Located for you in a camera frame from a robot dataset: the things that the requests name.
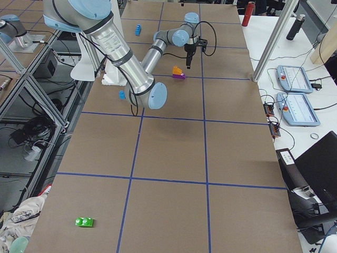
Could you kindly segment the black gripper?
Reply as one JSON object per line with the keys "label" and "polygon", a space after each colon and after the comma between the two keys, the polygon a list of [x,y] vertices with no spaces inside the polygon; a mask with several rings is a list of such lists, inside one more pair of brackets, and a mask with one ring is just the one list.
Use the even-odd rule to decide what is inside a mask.
{"label": "black gripper", "polygon": [[200,36],[196,36],[194,38],[190,38],[188,43],[184,45],[184,50],[186,52],[186,68],[190,69],[192,64],[192,59],[194,53],[196,52],[196,48],[201,47],[202,52],[205,53],[207,48],[207,40],[201,38]]}

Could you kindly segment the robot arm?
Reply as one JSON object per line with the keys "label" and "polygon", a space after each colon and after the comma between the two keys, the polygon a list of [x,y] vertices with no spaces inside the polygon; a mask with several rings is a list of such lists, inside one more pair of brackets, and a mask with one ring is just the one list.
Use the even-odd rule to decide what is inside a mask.
{"label": "robot arm", "polygon": [[169,45],[183,47],[186,66],[191,66],[196,48],[203,50],[207,40],[197,30],[200,24],[196,13],[187,13],[184,23],[175,29],[158,31],[143,61],[138,61],[123,35],[114,24],[111,1],[44,1],[44,21],[53,29],[93,37],[107,59],[127,80],[125,96],[134,106],[160,109],[167,99],[167,88],[151,74]]}
{"label": "robot arm", "polygon": [[30,34],[18,16],[1,16],[1,39],[15,53],[33,53],[45,35]]}

